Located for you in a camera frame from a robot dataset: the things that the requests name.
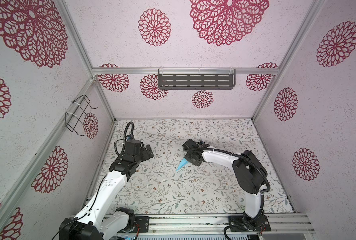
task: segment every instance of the black mounting plate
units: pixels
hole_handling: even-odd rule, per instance
[[[246,222],[244,219],[244,216],[229,216],[229,225],[237,225]],[[255,221],[254,224],[248,224],[246,226],[240,226],[240,227],[232,227],[230,228],[232,232],[246,232],[246,231],[254,231],[254,232],[269,232],[272,230],[270,227],[268,217],[261,214],[261,216]]]
[[[150,217],[135,217],[134,224],[139,225],[139,232],[148,232],[149,231],[149,219]],[[129,233],[137,233],[138,228],[135,226],[135,228],[129,232]]]

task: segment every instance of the floral floor mat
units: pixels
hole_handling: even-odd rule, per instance
[[[129,121],[118,121],[96,189],[117,155],[114,141],[123,137]],[[150,144],[154,158],[142,162],[120,190],[110,212],[118,207],[136,214],[242,213],[245,191],[233,170],[203,162],[176,171],[185,156],[182,144],[189,138],[230,152],[252,151],[268,172],[271,191],[265,193],[264,210],[293,212],[251,120],[135,120],[134,138]]]

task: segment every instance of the work surface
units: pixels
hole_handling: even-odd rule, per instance
[[[117,155],[114,141],[123,138],[129,121],[118,121],[96,186]],[[118,207],[136,214],[242,213],[245,191],[234,171],[203,162],[176,171],[185,156],[182,144],[189,138],[230,152],[252,151],[268,172],[271,191],[265,193],[266,212],[293,212],[277,174],[251,120],[135,120],[134,138],[150,144],[154,158],[142,162],[120,190],[111,211]],[[122,149],[118,141],[118,151]]]

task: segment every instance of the black wire rack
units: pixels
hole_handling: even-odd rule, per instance
[[[82,105],[82,103],[83,103],[84,101],[87,103],[87,105],[86,105],[84,108],[82,108],[81,105]],[[80,97],[78,97],[78,98],[76,98],[74,101],[72,101],[72,103],[77,104],[77,105],[78,105],[78,108],[82,110],[82,113],[80,114],[80,116],[78,117],[77,115],[75,115],[76,110],[75,110],[74,113],[65,113],[65,127],[67,127],[67,129],[70,130],[71,132],[75,132],[75,133],[78,134],[79,136],[84,136],[84,135],[80,135],[80,134],[75,130],[75,127],[77,126],[78,122],[80,122],[82,125],[84,125],[84,124],[80,121],[80,119],[81,119],[81,117],[83,116],[83,114],[84,114],[84,115],[87,115],[87,113],[86,113],[86,108],[87,108],[87,107],[90,107],[91,109],[97,109],[97,108],[98,108],[98,107],[96,107],[96,108],[91,107],[90,102],[91,102],[90,99],[89,99],[86,95],[81,95]],[[74,126],[71,126],[69,123],[71,122],[71,120],[72,120],[73,118],[76,119],[76,123],[75,123]]]

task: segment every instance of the blue cone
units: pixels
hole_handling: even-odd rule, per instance
[[[186,158],[182,159],[181,162],[179,163],[176,171],[178,171],[181,167],[185,166],[186,164],[188,164],[188,161],[186,160]]]

